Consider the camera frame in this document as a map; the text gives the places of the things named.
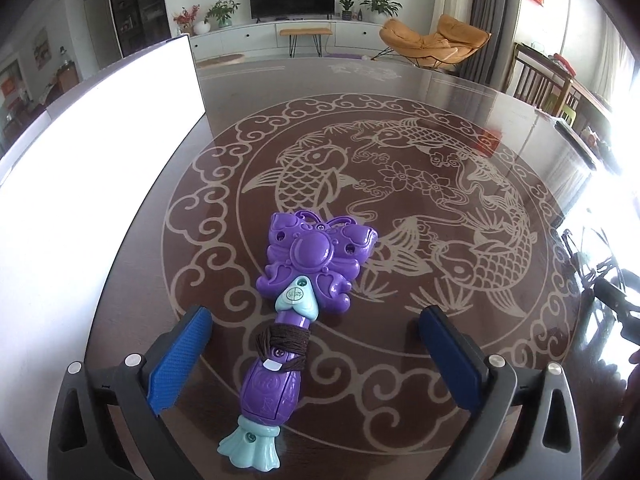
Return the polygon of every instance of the door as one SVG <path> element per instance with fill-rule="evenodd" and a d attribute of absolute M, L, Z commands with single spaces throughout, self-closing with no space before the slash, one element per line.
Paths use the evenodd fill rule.
<path fill-rule="evenodd" d="M 120 59 L 120 49 L 116 39 L 107 0 L 85 0 L 84 13 L 89 26 L 91 42 L 94 44 L 95 58 L 100 70 Z"/>

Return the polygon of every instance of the green plant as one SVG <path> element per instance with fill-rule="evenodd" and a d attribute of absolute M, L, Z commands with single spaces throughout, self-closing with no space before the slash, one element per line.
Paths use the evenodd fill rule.
<path fill-rule="evenodd" d="M 396 0 L 361 0 L 361 5 L 369 7 L 372 12 L 386 14 L 390 18 L 398 15 L 398 10 L 402 9 L 402 4 Z"/>
<path fill-rule="evenodd" d="M 349 12 L 349 10 L 351 10 L 351 7 L 353 7 L 354 3 L 355 2 L 353 0 L 340 0 L 340 4 L 341 4 L 342 8 L 346 12 Z"/>
<path fill-rule="evenodd" d="M 210 18 L 215 18 L 217 22 L 226 22 L 226 20 L 231 19 L 231 15 L 238 10 L 239 6 L 240 4 L 236 4 L 233 0 L 218 0 L 215 5 L 208 10 L 204 22 L 209 23 Z"/>

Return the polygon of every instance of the wooden side table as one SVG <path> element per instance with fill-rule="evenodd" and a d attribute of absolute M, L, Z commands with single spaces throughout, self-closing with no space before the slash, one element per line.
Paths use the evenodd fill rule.
<path fill-rule="evenodd" d="M 318 57 L 322 57 L 322 37 L 333 34 L 330 28 L 283 28 L 280 31 L 281 36 L 289 37 L 289 57 L 296 57 L 298 36 L 312 36 Z"/>

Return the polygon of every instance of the brown tabletop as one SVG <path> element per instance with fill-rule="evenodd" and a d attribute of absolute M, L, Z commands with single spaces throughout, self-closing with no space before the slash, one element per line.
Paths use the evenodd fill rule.
<path fill-rule="evenodd" d="M 467 418 L 418 339 L 429 304 L 512 364 L 565 359 L 579 294 L 556 228 L 588 172 L 532 108 L 387 63 L 254 62 L 200 83 L 209 124 L 178 149 L 133 222 L 86 360 L 143 352 L 188 306 L 206 306 L 210 343 L 163 414 L 204 478 L 259 475 L 216 447 L 235 428 L 253 338 L 274 319 L 255 280 L 276 211 L 349 214 L 380 240 L 350 310 L 311 327 L 273 478 L 428 475 Z M 609 438 L 609 426 L 593 437 Z"/>

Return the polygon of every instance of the brown string wrapped around handle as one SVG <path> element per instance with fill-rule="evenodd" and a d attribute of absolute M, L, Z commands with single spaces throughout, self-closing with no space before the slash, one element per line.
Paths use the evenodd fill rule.
<path fill-rule="evenodd" d="M 308 328 L 300 328 L 285 323 L 273 323 L 255 337 L 258 356 L 262 362 L 270 359 L 271 348 L 279 348 L 285 352 L 298 354 L 282 364 L 280 372 L 301 372 L 305 369 L 306 346 L 311 332 Z"/>

